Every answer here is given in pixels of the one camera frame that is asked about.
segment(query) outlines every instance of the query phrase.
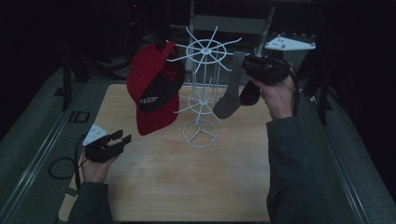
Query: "wooden board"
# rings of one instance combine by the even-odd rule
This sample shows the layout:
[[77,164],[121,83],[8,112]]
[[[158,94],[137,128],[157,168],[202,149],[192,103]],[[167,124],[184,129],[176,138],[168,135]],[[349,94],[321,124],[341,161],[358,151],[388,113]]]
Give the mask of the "wooden board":
[[[188,107],[183,96],[191,93],[190,87],[180,90],[180,109]],[[269,220],[265,204],[270,178],[265,122],[270,116],[263,100],[240,107],[221,122],[213,114],[202,115],[200,119],[210,121],[217,130],[217,138],[209,147],[192,147],[183,138],[183,128],[197,116],[190,109],[184,110],[170,126],[140,136],[135,105],[126,86],[109,86],[95,123],[109,133],[124,130],[124,134],[132,134],[132,143],[113,163],[106,180],[115,220]],[[187,134],[194,132],[194,125],[187,128]],[[210,141],[198,135],[193,143],[205,145]],[[65,197],[61,220],[67,220],[73,202]]]

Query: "rotating display stand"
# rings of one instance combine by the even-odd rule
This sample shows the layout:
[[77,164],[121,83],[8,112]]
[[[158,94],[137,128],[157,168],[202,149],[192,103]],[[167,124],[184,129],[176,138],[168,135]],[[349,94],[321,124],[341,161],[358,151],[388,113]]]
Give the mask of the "rotating display stand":
[[[183,108],[176,113],[191,110],[197,114],[196,119],[188,122],[184,126],[182,132],[183,138],[189,145],[193,147],[208,147],[215,142],[218,132],[215,125],[213,125],[209,120],[203,119],[202,116],[213,115],[216,120],[221,123],[221,120],[213,113],[210,105],[215,104],[219,99],[218,87],[220,69],[223,68],[226,71],[231,71],[231,69],[227,68],[221,62],[226,56],[233,55],[227,51],[226,46],[236,43],[242,38],[226,43],[220,43],[214,39],[218,30],[218,27],[216,27],[210,39],[198,40],[188,28],[186,28],[186,30],[194,41],[192,41],[188,46],[176,44],[176,46],[186,50],[186,56],[168,60],[169,62],[175,62],[178,60],[187,59],[191,60],[193,63],[192,81],[188,80],[191,85],[192,93],[190,96],[180,96],[188,100],[188,107]],[[214,74],[207,82],[208,66],[210,64],[214,65]],[[202,83],[197,82],[197,73],[200,71],[200,69],[203,70]],[[207,141],[197,144],[197,138],[204,138]]]

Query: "gray sleeve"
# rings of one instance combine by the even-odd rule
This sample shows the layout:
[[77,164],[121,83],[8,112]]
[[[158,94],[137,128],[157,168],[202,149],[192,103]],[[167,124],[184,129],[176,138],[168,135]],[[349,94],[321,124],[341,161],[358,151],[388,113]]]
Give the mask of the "gray sleeve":
[[272,223],[332,223],[332,215],[314,176],[316,162],[297,118],[267,123],[270,162],[268,213]]
[[108,204],[108,185],[83,182],[67,223],[113,223]]

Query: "baseball cap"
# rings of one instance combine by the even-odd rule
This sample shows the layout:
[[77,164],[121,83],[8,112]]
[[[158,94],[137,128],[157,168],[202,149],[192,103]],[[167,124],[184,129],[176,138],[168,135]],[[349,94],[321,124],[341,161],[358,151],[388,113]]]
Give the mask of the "baseball cap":
[[132,61],[127,89],[136,105],[136,124],[140,135],[160,130],[177,118],[178,91],[185,78],[185,68],[176,59],[174,42],[152,44],[140,50]]

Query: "person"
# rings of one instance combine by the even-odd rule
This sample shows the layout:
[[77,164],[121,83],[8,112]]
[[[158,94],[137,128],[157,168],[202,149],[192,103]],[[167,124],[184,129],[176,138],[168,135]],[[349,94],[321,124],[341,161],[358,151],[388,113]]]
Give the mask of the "person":
[[[270,111],[267,122],[270,190],[267,209],[272,223],[332,223],[329,205],[315,178],[316,160],[293,116],[294,85],[290,77],[275,86],[251,79],[261,89]],[[68,223],[112,223],[104,184],[115,160],[87,161],[82,166],[85,182],[72,208]]]

